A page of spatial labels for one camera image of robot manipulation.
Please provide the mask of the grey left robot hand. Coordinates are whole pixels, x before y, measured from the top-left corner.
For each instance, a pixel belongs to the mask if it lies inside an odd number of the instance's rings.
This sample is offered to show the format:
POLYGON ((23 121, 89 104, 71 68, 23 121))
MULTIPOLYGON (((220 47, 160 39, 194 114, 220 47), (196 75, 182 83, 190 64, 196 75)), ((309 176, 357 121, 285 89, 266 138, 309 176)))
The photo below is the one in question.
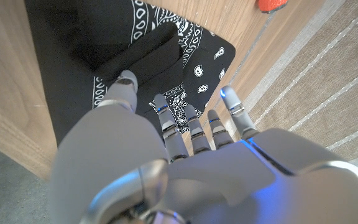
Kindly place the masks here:
POLYGON ((256 130, 231 87, 221 96, 241 139, 212 110, 210 145, 187 106, 192 155, 162 95, 161 132, 135 113, 137 90, 122 71, 60 143, 53 223, 358 223, 358 167, 292 132, 256 130))

